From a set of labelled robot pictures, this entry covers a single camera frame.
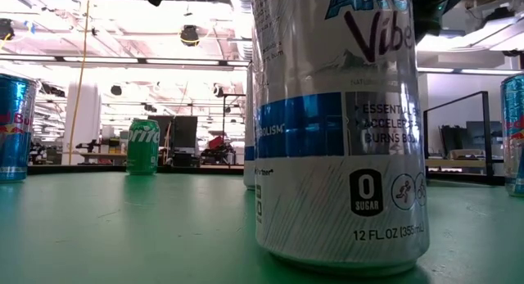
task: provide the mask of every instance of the table surface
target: table surface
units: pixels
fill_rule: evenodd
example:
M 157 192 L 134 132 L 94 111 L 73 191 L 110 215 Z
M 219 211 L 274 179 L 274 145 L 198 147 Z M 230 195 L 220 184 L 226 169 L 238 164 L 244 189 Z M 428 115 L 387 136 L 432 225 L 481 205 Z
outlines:
M 241 177 L 49 174 L 0 184 L 0 282 L 522 283 L 524 199 L 431 182 L 430 250 L 374 280 L 289 267 L 255 242 Z

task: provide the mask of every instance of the energy drink can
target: energy drink can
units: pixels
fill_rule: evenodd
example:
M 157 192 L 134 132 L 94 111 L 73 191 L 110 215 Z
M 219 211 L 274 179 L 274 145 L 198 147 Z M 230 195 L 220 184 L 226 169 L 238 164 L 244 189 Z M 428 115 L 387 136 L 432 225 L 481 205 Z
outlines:
M 412 268 L 429 231 L 411 0 L 253 6 L 257 241 L 323 272 Z
M 244 147 L 244 185 L 255 189 L 255 126 L 253 117 L 253 64 L 247 66 L 246 83 L 246 142 Z
M 0 182 L 27 177 L 37 85 L 0 74 Z
M 524 74 L 505 79 L 500 95 L 506 189 L 511 196 L 524 196 Z
M 135 119 L 129 127 L 127 171 L 154 174 L 158 167 L 160 127 L 156 120 Z

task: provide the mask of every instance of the yellow cable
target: yellow cable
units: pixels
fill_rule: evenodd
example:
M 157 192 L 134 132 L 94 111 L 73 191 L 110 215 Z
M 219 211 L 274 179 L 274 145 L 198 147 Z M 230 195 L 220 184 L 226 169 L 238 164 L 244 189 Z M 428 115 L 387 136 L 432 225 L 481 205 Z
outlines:
M 71 124 L 71 135 L 69 139 L 69 165 L 71 165 L 71 158 L 73 156 L 73 136 L 75 135 L 76 114 L 79 109 L 80 92 L 82 91 L 82 79 L 84 78 L 85 57 L 88 52 L 88 22 L 89 22 L 89 2 L 90 1 L 91 0 L 88 0 L 88 9 L 86 10 L 86 13 L 85 13 L 84 54 L 82 58 L 82 65 L 80 66 L 79 89 L 76 93 L 76 103 L 75 103 L 75 112 L 73 113 L 73 123 Z
M 11 34 L 7 34 L 5 38 L 3 38 L 2 42 L 0 43 L 0 51 L 3 49 L 3 46 L 6 44 L 7 40 L 11 37 Z
M 24 40 L 25 38 L 27 38 L 29 35 L 31 34 L 31 24 L 27 24 L 27 32 L 25 33 L 25 35 L 21 38 L 18 38 L 18 39 L 15 39 L 15 40 L 10 40 L 9 43 L 18 43 L 18 42 L 21 42 L 22 40 Z M 7 40 L 11 37 L 11 34 L 7 34 L 6 37 L 0 42 L 0 52 L 2 51 L 3 49 L 3 46 L 6 45 L 7 43 Z

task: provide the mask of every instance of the silver can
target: silver can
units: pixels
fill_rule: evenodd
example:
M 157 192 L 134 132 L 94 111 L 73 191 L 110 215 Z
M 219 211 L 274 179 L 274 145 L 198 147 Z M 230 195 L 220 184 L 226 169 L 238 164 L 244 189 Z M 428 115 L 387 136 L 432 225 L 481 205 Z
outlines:
M 334 273 L 429 246 L 410 0 L 253 0 L 257 241 Z
M 255 190 L 255 126 L 253 116 L 253 64 L 247 66 L 246 81 L 246 126 L 244 146 L 244 185 L 248 190 Z

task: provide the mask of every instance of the sprite can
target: sprite can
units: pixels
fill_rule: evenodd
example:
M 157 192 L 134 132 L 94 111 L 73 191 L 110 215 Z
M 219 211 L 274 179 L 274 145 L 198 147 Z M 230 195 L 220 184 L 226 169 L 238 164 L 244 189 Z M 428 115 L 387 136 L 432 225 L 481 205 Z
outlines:
M 129 127 L 128 166 L 130 174 L 154 174 L 158 167 L 160 127 L 149 119 L 135 119 Z

